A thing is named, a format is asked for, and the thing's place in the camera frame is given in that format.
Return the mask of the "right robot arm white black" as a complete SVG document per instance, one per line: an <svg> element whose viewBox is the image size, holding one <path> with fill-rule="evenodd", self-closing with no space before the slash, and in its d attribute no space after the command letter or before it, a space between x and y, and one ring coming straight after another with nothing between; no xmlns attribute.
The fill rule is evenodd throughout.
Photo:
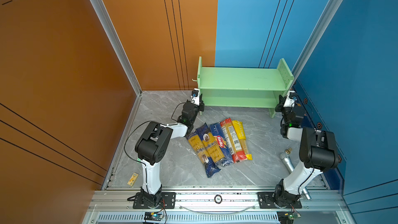
<svg viewBox="0 0 398 224"><path fill-rule="evenodd" d="M278 208L293 207L315 177L336 168L340 162L333 132L302 126L305 109L296 104L297 97L295 91L280 95L275 107L276 112L282 113L283 138L300 142L299 163L275 187L273 199Z"/></svg>

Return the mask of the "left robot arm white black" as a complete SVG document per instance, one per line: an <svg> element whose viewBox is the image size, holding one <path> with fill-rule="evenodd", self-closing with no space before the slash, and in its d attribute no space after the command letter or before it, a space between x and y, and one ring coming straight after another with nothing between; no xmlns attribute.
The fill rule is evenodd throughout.
<svg viewBox="0 0 398 224"><path fill-rule="evenodd" d="M162 184L160 161L163 159L171 139L187 137L193 130L199 112L204 110L200 89L195 88L191 98L183 104L176 123L162 124L150 121L135 145L138 162L143 166L144 178L138 194L141 202L157 207L161 202Z"/></svg>

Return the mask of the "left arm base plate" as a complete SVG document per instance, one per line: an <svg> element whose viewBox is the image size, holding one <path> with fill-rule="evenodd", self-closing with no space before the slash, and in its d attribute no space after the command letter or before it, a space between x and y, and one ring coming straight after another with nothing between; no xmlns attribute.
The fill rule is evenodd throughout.
<svg viewBox="0 0 398 224"><path fill-rule="evenodd" d="M134 209L174 209L176 203L175 192L161 192L157 195L149 195L146 192L139 192L135 195Z"/></svg>

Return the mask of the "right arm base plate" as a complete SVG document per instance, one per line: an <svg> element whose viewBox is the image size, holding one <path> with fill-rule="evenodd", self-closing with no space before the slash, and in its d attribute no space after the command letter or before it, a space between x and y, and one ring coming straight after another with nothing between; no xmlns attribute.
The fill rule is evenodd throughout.
<svg viewBox="0 0 398 224"><path fill-rule="evenodd" d="M274 192L258 192L258 202L261 209L301 209L300 195L292 195L286 192L276 196Z"/></svg>

